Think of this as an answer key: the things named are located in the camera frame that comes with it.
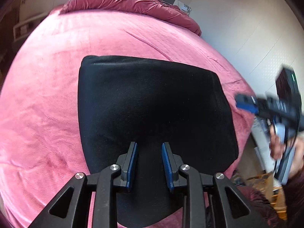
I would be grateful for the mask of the right hand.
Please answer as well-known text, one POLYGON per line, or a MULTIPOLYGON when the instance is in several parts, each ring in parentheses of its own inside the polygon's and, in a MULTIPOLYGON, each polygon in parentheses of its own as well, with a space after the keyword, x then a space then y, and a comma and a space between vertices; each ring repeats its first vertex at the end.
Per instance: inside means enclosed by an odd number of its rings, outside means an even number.
MULTIPOLYGON (((273 126, 270 126, 269 132, 271 138, 271 142, 269 146, 271 150, 271 157, 274 160, 281 159, 285 151, 285 144, 282 144, 280 142, 280 138, 275 134, 273 126)), ((293 144, 293 140, 294 139, 290 139, 287 143, 289 146, 294 145, 295 147, 295 153, 289 173, 289 179, 294 177, 303 169, 303 138, 301 136, 297 137, 294 144, 293 144)))

